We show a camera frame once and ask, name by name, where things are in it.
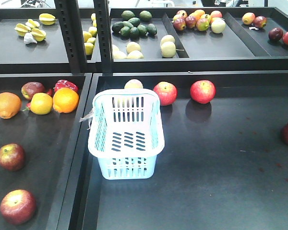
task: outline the avocado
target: avocado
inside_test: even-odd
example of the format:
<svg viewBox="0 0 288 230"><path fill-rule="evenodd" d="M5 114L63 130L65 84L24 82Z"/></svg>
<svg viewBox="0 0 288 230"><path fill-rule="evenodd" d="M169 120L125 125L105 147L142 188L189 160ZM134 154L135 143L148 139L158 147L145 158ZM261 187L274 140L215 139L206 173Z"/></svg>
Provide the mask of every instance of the avocado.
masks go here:
<svg viewBox="0 0 288 230"><path fill-rule="evenodd" d="M115 33L118 33L120 31L121 28L124 27L124 23L123 22L116 22L112 25L112 31Z"/></svg>
<svg viewBox="0 0 288 230"><path fill-rule="evenodd" d="M130 28L127 26L124 26L123 28L120 29L120 35L123 37L128 37L130 34Z"/></svg>
<svg viewBox="0 0 288 230"><path fill-rule="evenodd" d="M149 23L147 26L147 32L151 35L156 35L157 34L157 28L155 27L154 24Z"/></svg>
<svg viewBox="0 0 288 230"><path fill-rule="evenodd" d="M129 19L128 22L130 22L133 26L137 27L140 24L141 20L134 17Z"/></svg>
<svg viewBox="0 0 288 230"><path fill-rule="evenodd" d="M145 25L138 25L139 35L145 36L147 34L147 29Z"/></svg>
<svg viewBox="0 0 288 230"><path fill-rule="evenodd" d="M125 21L128 21L133 17L135 17L135 15L132 11L123 11L123 13L121 13L121 18L124 19Z"/></svg>
<svg viewBox="0 0 288 230"><path fill-rule="evenodd" d="M139 30L137 27L133 27L130 29L130 38L136 39L139 37Z"/></svg>
<svg viewBox="0 0 288 230"><path fill-rule="evenodd" d="M149 11L141 11L139 17L143 22L149 22L152 19L152 14Z"/></svg>

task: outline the orange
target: orange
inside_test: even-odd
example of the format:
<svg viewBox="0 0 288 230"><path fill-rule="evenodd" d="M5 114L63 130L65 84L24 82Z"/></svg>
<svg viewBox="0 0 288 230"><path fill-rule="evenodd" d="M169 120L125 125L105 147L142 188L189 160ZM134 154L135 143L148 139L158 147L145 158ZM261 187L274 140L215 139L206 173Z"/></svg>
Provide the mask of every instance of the orange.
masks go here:
<svg viewBox="0 0 288 230"><path fill-rule="evenodd" d="M53 109L58 113L71 113L79 103L79 95L70 88L60 88L53 95Z"/></svg>
<svg viewBox="0 0 288 230"><path fill-rule="evenodd" d="M20 98L11 92L0 93L0 117L9 119L15 116L21 108Z"/></svg>

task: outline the yellow-green apple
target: yellow-green apple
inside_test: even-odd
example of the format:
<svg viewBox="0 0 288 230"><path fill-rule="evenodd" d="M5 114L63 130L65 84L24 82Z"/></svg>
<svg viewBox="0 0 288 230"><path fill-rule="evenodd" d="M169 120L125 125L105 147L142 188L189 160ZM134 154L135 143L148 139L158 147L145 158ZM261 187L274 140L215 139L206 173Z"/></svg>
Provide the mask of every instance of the yellow-green apple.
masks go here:
<svg viewBox="0 0 288 230"><path fill-rule="evenodd" d="M201 18L195 26L198 31L206 31L209 28L209 21L206 18Z"/></svg>
<svg viewBox="0 0 288 230"><path fill-rule="evenodd" d="M138 79L131 79L131 80L126 82L124 88L125 89L142 89L143 88L143 84Z"/></svg>
<svg viewBox="0 0 288 230"><path fill-rule="evenodd" d="M220 34L225 30L226 23L223 19L215 20L211 23L211 30L215 34Z"/></svg>
<svg viewBox="0 0 288 230"><path fill-rule="evenodd" d="M252 24L252 22L254 21L254 19L255 19L255 14L252 13L252 12L247 12L247 13L245 13L245 14L243 15L243 17L242 17L242 22L243 22L243 24L245 24L245 25L250 25L250 24Z"/></svg>

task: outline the starfruit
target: starfruit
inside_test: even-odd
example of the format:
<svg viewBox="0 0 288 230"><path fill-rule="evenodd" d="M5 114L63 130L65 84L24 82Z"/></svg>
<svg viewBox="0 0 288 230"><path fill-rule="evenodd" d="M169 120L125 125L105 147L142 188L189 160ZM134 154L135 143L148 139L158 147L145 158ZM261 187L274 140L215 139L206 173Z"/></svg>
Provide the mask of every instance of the starfruit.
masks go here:
<svg viewBox="0 0 288 230"><path fill-rule="evenodd" d="M41 42L46 38L46 32L37 28L33 28L31 34L33 38L38 42Z"/></svg>
<svg viewBox="0 0 288 230"><path fill-rule="evenodd" d="M39 15L39 20L44 25L53 25L57 19L50 13L42 13Z"/></svg>
<svg viewBox="0 0 288 230"><path fill-rule="evenodd" d="M24 37L25 33L30 32L31 28L29 26L26 26L22 23L18 23L16 27L14 28L19 36Z"/></svg>
<svg viewBox="0 0 288 230"><path fill-rule="evenodd" d="M38 28L39 22L33 21L32 19L28 19L28 21L25 23L26 26L29 26L31 29Z"/></svg>

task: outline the light blue basket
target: light blue basket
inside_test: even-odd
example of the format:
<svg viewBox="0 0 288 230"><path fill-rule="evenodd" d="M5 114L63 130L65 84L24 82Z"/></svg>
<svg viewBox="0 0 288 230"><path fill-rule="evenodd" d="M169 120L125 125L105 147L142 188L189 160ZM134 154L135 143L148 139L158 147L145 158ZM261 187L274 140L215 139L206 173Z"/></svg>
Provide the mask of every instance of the light blue basket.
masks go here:
<svg viewBox="0 0 288 230"><path fill-rule="evenodd" d="M93 99L88 149L109 180L145 179L154 174L164 148L158 95L148 89L113 89Z"/></svg>

